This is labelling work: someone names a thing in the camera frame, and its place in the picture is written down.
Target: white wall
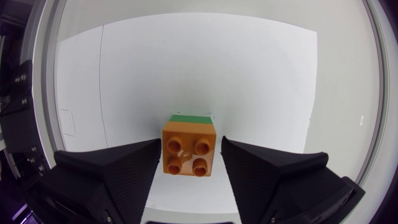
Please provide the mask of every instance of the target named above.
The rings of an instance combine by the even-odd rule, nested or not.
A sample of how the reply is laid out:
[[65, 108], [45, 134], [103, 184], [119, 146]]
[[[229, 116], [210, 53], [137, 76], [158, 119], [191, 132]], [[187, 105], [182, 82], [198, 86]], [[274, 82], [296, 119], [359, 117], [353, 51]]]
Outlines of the white wall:
[[363, 185], [366, 194], [345, 223], [368, 223], [372, 219], [390, 187], [398, 165], [398, 44], [379, 1], [371, 2], [375, 6], [387, 50], [389, 104], [379, 152]]
[[[373, 135], [379, 97], [376, 46], [361, 0], [120, 0], [117, 3], [68, 0], [58, 39], [123, 19], [171, 12], [254, 16], [317, 32], [317, 92], [305, 152], [327, 152], [329, 168], [338, 175], [356, 179]], [[364, 123], [360, 126], [362, 116]], [[374, 207], [369, 205], [373, 200], [382, 200], [382, 196], [377, 194], [367, 203], [361, 202], [360, 206], [372, 211]], [[161, 215], [176, 220], [180, 217], [177, 213]]]

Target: orange lego duplo brick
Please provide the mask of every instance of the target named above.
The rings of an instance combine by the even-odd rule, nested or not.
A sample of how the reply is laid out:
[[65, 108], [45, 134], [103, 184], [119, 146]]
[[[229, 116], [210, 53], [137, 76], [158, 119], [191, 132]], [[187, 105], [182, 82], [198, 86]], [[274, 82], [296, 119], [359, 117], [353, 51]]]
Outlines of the orange lego duplo brick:
[[209, 177], [215, 143], [210, 118], [173, 115], [162, 131], [163, 172]]

